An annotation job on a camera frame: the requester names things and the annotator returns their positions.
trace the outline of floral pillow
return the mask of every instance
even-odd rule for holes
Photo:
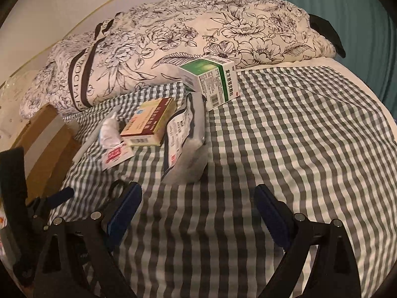
[[[63,115],[76,113],[120,94],[179,80],[178,66],[203,55],[232,59],[245,68],[334,57],[335,48],[310,28],[304,10],[284,0],[143,4],[95,31],[60,41],[27,92],[21,115],[31,117],[46,102]]]

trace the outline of checkered sheet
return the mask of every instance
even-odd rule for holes
[[[245,70],[239,82],[241,96],[207,114],[200,182],[161,185],[164,146],[134,148],[131,160],[102,172],[96,141],[64,182],[75,198],[52,218],[86,217],[114,180],[137,181],[142,204],[114,257],[138,297],[254,298],[283,256],[251,202],[264,183],[293,212],[345,223],[370,297],[397,259],[397,147],[380,107],[329,67]],[[180,82],[156,86],[67,119],[80,123],[84,141],[117,104],[128,121],[144,101],[174,97],[181,105],[184,94]]]

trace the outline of white packet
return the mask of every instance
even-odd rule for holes
[[[0,230],[7,226],[7,216],[5,215],[3,204],[0,203]]]
[[[192,92],[168,121],[162,183],[181,185],[200,180],[208,163],[205,115],[202,94]]]
[[[110,118],[106,119],[99,131],[99,143],[104,149],[112,149],[123,142],[119,133],[119,122],[114,113]]]
[[[102,170],[112,168],[133,156],[134,153],[130,146],[125,143],[119,144],[112,149],[106,150],[102,155]]]

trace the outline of cardboard box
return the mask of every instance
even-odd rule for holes
[[[129,146],[159,146],[169,118],[176,111],[173,98],[144,102],[120,136]]]
[[[80,146],[53,106],[45,105],[30,119],[12,145],[25,153],[26,203],[60,191]]]
[[[179,71],[186,86],[205,96],[207,111],[239,96],[237,73],[232,60],[203,56],[181,65]]]

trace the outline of bed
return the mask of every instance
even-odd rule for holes
[[[251,202],[263,183],[310,220],[344,222],[371,297],[397,260],[397,126],[377,91],[333,59],[303,9],[283,0],[133,7],[57,43],[20,113],[51,103],[80,124],[84,142],[116,105],[124,122],[149,99],[180,106],[187,91],[177,66],[206,54],[236,62],[241,95],[207,113],[200,182],[160,183],[164,145],[134,148],[131,160],[103,172],[95,141],[64,181],[75,197],[50,221],[86,217],[114,180],[134,180],[142,204],[114,258],[138,297],[257,297],[283,256]],[[89,264],[85,271],[99,294]]]
[[[138,297],[257,297],[282,258],[250,200],[258,184],[311,220],[341,219],[352,241],[363,297],[397,259],[397,127],[373,92],[330,58],[239,71],[241,96],[208,113],[208,166],[200,182],[161,185],[164,145],[134,148],[134,157],[102,172],[94,142],[64,186],[74,199],[51,220],[82,218],[106,199],[116,179],[144,190],[114,258]],[[127,121],[144,101],[172,96],[180,82],[153,86],[70,115],[84,141],[115,106]],[[310,273],[310,252],[293,295]],[[90,265],[92,288],[100,288]]]

